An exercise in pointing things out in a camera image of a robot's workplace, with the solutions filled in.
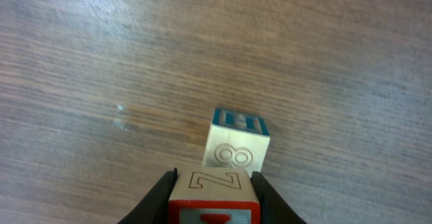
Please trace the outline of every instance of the blue stripe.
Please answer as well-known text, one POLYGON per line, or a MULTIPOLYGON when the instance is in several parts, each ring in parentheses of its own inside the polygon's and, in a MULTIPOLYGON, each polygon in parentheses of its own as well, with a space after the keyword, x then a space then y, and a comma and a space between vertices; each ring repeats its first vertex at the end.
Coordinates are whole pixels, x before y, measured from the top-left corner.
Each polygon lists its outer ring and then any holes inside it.
POLYGON ((255 130, 255 125, 254 125, 254 117, 246 117, 246 127, 249 130, 255 130))
POLYGON ((225 111, 225 123, 234 125, 234 114, 231 112, 225 111))
POLYGON ((215 112, 213 112, 212 124, 219 125, 219 118, 220 117, 221 117, 221 109, 216 108, 215 112))
POLYGON ((264 136, 270 136, 269 130, 267 129, 267 126, 264 123, 264 119, 262 117, 258 117, 259 125, 261 126, 261 131, 263 132, 264 136))

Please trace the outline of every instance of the teal block face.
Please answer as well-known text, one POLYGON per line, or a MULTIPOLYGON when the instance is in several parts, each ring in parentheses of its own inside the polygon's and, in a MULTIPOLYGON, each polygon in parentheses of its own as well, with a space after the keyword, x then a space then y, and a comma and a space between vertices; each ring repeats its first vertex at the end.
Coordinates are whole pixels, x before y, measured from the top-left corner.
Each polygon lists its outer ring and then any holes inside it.
POLYGON ((227 109, 216 108, 213 114, 212 124, 243 132, 270 136, 262 117, 247 115, 227 109))

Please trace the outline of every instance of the block side face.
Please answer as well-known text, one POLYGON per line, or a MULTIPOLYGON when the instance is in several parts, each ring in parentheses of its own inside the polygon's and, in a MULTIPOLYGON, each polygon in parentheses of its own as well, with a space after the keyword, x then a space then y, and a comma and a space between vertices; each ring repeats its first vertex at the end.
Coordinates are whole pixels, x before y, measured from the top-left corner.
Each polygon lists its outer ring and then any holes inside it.
POLYGON ((180 170, 169 197, 171 200, 259 200, 248 173, 243 169, 221 167, 180 170))
POLYGON ((237 111, 216 108, 213 112, 211 123, 224 128, 249 132, 251 134, 270 136, 264 119, 256 115, 248 115, 237 111))
POLYGON ((243 168, 252 175, 261 170, 269 143, 268 136, 211 125, 202 165, 243 168))
POLYGON ((169 223, 203 223, 202 214, 228 214, 230 223, 259 224, 260 204, 245 201, 172 200, 168 203, 169 223))

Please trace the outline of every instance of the wooden table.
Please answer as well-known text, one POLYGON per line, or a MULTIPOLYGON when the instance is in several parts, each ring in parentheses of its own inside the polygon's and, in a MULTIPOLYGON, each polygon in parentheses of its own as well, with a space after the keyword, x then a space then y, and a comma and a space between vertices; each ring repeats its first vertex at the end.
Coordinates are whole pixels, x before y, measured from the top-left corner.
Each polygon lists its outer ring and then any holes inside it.
POLYGON ((432 223, 432 0, 0 0, 0 222, 116 223, 216 106, 308 223, 432 223))

